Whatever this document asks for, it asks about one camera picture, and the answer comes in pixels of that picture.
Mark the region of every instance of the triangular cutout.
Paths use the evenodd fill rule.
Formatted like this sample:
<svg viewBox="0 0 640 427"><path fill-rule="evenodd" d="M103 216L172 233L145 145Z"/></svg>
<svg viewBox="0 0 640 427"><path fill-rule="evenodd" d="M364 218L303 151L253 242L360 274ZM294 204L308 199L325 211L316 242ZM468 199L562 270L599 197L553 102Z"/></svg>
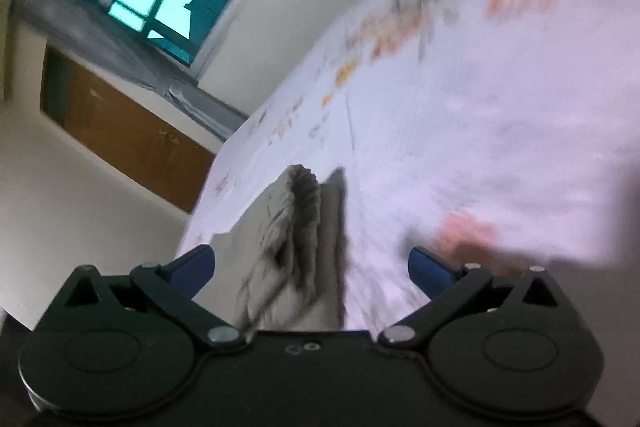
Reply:
<svg viewBox="0 0 640 427"><path fill-rule="evenodd" d="M81 279L74 288L71 296L67 299L65 306L73 308L76 306L85 306L87 304L96 304L100 301L94 290L94 285L90 279Z"/></svg>
<svg viewBox="0 0 640 427"><path fill-rule="evenodd" d="M523 302L527 304L535 304L536 306L548 306L551 308L558 306L554 296L551 295L551 292L546 287L546 284L542 279L534 279L527 291L527 294L524 296Z"/></svg>

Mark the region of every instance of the wooden panel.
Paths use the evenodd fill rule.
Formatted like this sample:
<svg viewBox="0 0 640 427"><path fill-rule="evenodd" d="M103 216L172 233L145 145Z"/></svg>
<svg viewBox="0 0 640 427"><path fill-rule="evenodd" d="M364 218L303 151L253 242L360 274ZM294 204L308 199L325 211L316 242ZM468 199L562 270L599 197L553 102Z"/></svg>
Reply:
<svg viewBox="0 0 640 427"><path fill-rule="evenodd" d="M119 171L191 212L212 153L78 65L68 86L65 129Z"/></svg>

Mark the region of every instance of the mattress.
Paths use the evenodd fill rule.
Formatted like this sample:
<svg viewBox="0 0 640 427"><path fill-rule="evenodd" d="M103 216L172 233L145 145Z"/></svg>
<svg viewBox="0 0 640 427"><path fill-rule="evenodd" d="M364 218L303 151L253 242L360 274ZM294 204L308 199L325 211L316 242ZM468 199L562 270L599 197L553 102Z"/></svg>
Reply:
<svg viewBox="0 0 640 427"><path fill-rule="evenodd" d="M622 265L639 30L640 0L360 0L223 145L178 255L303 164L346 180L347 329L427 302L414 245Z"/></svg>

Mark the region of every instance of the folded gray fabric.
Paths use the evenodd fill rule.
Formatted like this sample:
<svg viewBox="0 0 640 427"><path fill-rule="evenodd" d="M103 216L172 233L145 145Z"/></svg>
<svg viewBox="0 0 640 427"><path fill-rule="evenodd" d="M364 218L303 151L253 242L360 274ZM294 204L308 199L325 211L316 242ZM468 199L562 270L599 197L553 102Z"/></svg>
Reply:
<svg viewBox="0 0 640 427"><path fill-rule="evenodd" d="M215 274L194 300L242 331L339 329L341 207L340 185L290 166L214 236Z"/></svg>

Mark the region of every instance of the wooden cabinet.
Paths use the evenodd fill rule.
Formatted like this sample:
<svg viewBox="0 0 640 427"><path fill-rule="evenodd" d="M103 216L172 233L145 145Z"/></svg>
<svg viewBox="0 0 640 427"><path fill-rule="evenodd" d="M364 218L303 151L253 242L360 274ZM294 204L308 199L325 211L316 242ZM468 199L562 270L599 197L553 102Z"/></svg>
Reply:
<svg viewBox="0 0 640 427"><path fill-rule="evenodd" d="M212 153L77 64L66 92L69 134L143 187L193 210Z"/></svg>

